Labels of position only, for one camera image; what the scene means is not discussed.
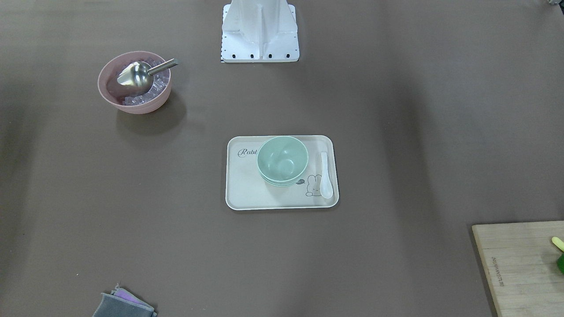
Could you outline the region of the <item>white spoon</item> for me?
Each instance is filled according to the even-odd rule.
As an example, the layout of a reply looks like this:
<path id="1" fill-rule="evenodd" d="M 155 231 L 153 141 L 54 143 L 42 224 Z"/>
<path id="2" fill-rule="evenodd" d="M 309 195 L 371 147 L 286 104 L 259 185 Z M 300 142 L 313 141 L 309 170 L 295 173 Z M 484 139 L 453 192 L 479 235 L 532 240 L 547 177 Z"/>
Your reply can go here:
<path id="1" fill-rule="evenodd" d="M 333 185 L 330 181 L 330 172 L 328 164 L 328 155 L 326 152 L 321 152 L 322 159 L 322 179 L 320 183 L 320 193 L 325 199 L 330 199 L 333 197 Z"/>

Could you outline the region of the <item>green lime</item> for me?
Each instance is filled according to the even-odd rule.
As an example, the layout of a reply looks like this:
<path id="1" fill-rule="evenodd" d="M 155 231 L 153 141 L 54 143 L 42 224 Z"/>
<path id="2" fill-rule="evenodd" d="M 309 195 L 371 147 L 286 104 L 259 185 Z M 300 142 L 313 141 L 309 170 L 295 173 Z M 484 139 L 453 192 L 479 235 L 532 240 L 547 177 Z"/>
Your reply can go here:
<path id="1" fill-rule="evenodd" d="M 564 274 L 564 253 L 558 257 L 556 263 L 560 273 Z"/>

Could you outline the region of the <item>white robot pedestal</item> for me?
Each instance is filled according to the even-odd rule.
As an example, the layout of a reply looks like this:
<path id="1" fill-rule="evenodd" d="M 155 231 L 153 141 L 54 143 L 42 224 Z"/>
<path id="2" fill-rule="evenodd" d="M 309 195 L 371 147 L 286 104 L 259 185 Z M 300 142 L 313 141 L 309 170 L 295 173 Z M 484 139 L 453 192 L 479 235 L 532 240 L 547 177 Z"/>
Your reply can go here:
<path id="1" fill-rule="evenodd" d="M 232 0 L 223 7 L 222 18 L 221 62 L 300 59 L 296 9 L 286 0 Z"/>

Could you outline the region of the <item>green bowl end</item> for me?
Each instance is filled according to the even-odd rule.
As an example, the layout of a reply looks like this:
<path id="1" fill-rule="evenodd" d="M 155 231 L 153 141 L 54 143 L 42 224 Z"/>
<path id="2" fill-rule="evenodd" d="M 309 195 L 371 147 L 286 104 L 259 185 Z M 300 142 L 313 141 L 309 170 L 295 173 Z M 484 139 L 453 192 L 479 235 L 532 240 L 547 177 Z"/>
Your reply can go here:
<path id="1" fill-rule="evenodd" d="M 286 181 L 273 181 L 273 180 L 271 180 L 271 179 L 265 177 L 264 175 L 260 175 L 260 176 L 261 176 L 263 179 L 268 179 L 268 180 L 271 181 L 271 182 L 277 182 L 277 183 L 286 183 L 286 182 L 293 183 L 293 182 L 296 182 L 296 181 L 299 180 L 299 179 L 290 179 L 290 180 L 286 180 Z"/>

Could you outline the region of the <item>beige serving tray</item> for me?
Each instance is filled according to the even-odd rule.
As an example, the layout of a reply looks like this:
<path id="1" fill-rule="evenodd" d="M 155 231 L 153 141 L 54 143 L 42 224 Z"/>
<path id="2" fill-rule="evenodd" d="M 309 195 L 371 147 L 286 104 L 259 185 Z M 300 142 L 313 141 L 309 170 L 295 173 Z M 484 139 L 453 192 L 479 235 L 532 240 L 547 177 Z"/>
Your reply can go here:
<path id="1" fill-rule="evenodd" d="M 337 205 L 340 200 L 333 142 L 326 135 L 296 135 L 309 152 L 309 165 L 293 184 L 276 186 L 267 183 L 256 166 L 256 154 L 269 136 L 236 136 L 227 144 L 227 205 L 238 211 L 310 209 Z M 322 152 L 327 154 L 333 196 L 322 196 Z"/>

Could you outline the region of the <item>grey folded cloth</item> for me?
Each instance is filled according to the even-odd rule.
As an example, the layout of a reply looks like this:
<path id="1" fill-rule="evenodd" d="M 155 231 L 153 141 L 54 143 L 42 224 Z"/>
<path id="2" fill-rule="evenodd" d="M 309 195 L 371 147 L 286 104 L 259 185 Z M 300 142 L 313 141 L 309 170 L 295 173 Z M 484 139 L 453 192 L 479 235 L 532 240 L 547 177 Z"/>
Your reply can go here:
<path id="1" fill-rule="evenodd" d="M 155 308 L 127 289 L 116 285 L 110 293 L 101 293 L 101 302 L 93 317 L 156 317 Z"/>

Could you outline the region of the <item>metal scoop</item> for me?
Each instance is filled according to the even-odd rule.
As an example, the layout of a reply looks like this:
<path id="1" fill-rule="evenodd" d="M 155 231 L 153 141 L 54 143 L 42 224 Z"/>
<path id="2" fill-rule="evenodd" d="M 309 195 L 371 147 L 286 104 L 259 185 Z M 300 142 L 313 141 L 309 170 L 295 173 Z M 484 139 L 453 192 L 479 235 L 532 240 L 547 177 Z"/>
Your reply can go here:
<path id="1" fill-rule="evenodd" d="M 118 88 L 125 96 L 141 96 L 147 93 L 154 82 L 154 75 L 179 65 L 179 60 L 173 58 L 157 66 L 150 66 L 143 61 L 135 61 L 125 67 L 117 76 Z"/>

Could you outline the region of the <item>green bowl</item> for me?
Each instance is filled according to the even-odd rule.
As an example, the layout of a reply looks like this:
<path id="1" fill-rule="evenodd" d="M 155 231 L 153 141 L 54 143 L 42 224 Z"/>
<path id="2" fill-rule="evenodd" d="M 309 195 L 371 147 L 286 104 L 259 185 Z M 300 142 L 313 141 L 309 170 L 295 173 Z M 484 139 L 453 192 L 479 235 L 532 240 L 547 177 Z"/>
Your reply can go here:
<path id="1" fill-rule="evenodd" d="M 298 179 L 309 163 L 305 144 L 290 135 L 269 138 L 256 154 L 256 166 L 260 175 L 273 181 Z"/>
<path id="2" fill-rule="evenodd" d="M 271 182 L 268 179 L 264 179 L 267 183 L 271 184 L 271 185 L 275 185 L 278 187 L 285 187 L 288 185 L 294 185 L 294 184 L 304 184 L 305 180 L 304 179 L 299 179 L 296 182 L 290 183 L 290 182 L 286 182 L 286 183 L 277 183 L 277 182 Z"/>

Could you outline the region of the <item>pink bowl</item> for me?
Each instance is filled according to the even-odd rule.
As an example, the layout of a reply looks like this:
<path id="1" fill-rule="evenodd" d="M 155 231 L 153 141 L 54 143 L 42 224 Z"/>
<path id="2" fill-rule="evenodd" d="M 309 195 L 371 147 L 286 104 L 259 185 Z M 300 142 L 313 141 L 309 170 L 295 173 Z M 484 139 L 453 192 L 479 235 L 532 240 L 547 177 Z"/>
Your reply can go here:
<path id="1" fill-rule="evenodd" d="M 116 97 L 107 89 L 109 81 L 115 80 L 126 66 L 137 61 L 143 61 L 153 67 L 165 62 L 165 59 L 153 52 L 144 51 L 127 52 L 116 56 L 101 68 L 97 78 L 97 90 L 101 98 L 118 110 L 128 114 L 149 114 L 161 108 L 171 96 L 171 70 L 156 74 L 152 88 L 142 96 Z"/>

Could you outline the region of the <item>yellow plastic knife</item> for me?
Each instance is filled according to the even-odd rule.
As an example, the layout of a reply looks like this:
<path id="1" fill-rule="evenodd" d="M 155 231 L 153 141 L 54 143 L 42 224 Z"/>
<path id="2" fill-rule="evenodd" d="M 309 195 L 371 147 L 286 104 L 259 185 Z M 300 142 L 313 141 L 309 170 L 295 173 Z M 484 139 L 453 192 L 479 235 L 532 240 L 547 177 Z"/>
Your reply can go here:
<path id="1" fill-rule="evenodd" d="M 564 242 L 562 239 L 554 236 L 551 238 L 551 242 L 555 247 L 557 247 L 560 251 L 562 251 L 562 253 L 564 253 Z"/>

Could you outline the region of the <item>bamboo cutting board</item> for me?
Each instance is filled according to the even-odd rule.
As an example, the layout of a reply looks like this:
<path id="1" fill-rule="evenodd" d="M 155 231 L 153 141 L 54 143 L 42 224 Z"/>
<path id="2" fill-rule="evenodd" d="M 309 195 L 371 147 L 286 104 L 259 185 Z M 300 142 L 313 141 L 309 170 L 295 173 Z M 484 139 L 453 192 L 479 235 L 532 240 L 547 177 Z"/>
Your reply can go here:
<path id="1" fill-rule="evenodd" d="M 564 279 L 557 260 L 563 251 L 562 221 L 473 225 L 492 301 L 499 317 L 561 317 Z"/>

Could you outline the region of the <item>green bowl on tray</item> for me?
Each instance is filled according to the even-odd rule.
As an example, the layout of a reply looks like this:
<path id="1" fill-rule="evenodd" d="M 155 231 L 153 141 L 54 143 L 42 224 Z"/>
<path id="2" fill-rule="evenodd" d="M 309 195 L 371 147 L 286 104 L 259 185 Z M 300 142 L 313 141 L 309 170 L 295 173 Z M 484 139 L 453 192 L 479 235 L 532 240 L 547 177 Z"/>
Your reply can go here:
<path id="1" fill-rule="evenodd" d="M 288 185 L 294 185 L 294 184 L 304 184 L 305 180 L 304 179 L 299 179 L 296 182 L 290 183 L 290 182 L 286 182 L 286 183 L 277 183 L 277 182 L 271 182 L 268 179 L 264 179 L 267 183 L 271 184 L 271 185 L 275 185 L 278 187 L 285 187 Z"/>

